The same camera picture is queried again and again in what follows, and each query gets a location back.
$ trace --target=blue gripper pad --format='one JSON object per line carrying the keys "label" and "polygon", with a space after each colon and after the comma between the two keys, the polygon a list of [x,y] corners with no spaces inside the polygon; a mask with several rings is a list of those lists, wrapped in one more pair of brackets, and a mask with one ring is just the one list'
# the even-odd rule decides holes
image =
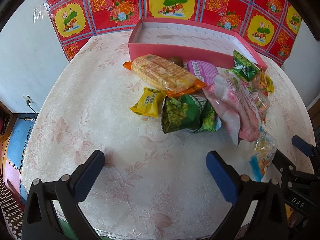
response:
{"label": "blue gripper pad", "polygon": [[104,166],[104,154],[95,150],[84,164],[81,164],[71,175],[75,179],[73,185],[73,197],[76,203],[85,200]]}
{"label": "blue gripper pad", "polygon": [[206,158],[207,168],[217,183],[227,202],[236,203],[240,187],[240,176],[227,165],[216,151],[211,151]]}
{"label": "blue gripper pad", "polygon": [[292,145],[297,147],[305,156],[311,157],[313,155],[312,148],[305,140],[295,135],[291,139]]}

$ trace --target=cardboard box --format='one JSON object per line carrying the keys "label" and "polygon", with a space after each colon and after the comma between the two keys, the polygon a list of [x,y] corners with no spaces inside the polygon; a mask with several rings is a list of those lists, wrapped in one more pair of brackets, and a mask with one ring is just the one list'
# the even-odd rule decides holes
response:
{"label": "cardboard box", "polygon": [[129,38],[130,59],[154,54],[210,62],[216,67],[233,68],[237,50],[264,71],[267,65],[259,54],[233,31],[205,23],[163,18],[141,18]]}

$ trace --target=electrical outlet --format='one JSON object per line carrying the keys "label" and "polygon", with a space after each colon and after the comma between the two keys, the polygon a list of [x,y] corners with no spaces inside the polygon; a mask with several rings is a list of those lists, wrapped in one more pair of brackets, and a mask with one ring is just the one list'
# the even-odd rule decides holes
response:
{"label": "electrical outlet", "polygon": [[34,101],[32,101],[32,99],[29,96],[23,96],[23,98],[25,101],[29,100],[30,104],[34,104]]}

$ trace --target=orange wrapper end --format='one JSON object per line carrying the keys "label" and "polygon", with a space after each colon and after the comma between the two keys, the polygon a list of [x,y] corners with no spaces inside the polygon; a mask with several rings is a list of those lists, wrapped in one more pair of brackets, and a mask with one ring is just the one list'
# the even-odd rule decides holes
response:
{"label": "orange wrapper end", "polygon": [[125,63],[123,63],[123,66],[129,70],[131,70],[131,65],[132,65],[132,61],[126,61]]}
{"label": "orange wrapper end", "polygon": [[170,97],[180,97],[182,95],[188,95],[188,94],[191,94],[193,92],[196,92],[197,90],[201,89],[201,88],[204,88],[206,87],[207,84],[206,83],[203,83],[201,80],[199,79],[196,79],[192,86],[189,87],[188,89],[186,90],[183,90],[182,92],[180,93],[176,93],[176,94],[173,94],[171,91],[168,91],[167,92],[167,96],[170,98]]}

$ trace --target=clear tape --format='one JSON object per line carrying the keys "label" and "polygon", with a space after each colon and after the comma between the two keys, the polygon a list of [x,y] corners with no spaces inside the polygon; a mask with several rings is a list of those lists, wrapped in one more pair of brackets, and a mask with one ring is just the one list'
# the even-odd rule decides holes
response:
{"label": "clear tape", "polygon": [[33,23],[41,21],[48,16],[49,14],[45,3],[33,9]]}

